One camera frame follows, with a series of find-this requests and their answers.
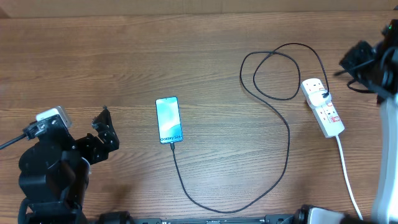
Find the Samsung Galaxy smartphone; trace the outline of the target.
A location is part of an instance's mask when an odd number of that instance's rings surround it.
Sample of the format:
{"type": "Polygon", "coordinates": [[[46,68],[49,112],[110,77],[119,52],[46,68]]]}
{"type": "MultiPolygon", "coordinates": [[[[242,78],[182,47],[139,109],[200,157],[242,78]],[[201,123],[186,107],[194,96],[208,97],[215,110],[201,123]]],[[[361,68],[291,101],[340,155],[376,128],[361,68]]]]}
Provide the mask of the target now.
{"type": "Polygon", "coordinates": [[[183,141],[178,98],[176,96],[155,101],[159,139],[161,144],[183,141]]]}

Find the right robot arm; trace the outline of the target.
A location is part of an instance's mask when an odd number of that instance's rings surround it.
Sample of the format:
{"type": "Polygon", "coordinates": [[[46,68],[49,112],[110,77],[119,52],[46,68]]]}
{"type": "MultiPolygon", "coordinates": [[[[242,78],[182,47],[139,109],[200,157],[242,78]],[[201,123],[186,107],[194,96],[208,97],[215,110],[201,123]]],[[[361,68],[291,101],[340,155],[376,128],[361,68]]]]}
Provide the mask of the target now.
{"type": "Polygon", "coordinates": [[[391,20],[375,46],[359,41],[340,60],[342,71],[375,93],[382,123],[382,156],[376,198],[371,210],[374,223],[397,223],[397,19],[391,20]]]}

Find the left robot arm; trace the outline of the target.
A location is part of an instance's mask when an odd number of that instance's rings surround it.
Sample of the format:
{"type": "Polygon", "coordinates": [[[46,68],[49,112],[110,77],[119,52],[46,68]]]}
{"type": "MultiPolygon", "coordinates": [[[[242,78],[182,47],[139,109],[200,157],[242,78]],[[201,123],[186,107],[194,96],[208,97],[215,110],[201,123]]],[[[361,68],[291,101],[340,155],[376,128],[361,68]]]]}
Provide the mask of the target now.
{"type": "Polygon", "coordinates": [[[90,167],[119,148],[109,110],[104,108],[91,123],[97,136],[88,133],[80,139],[69,133],[72,122],[61,106],[35,118],[24,134],[38,141],[19,159],[19,187],[25,199],[18,223],[90,223],[83,213],[90,167]]]}

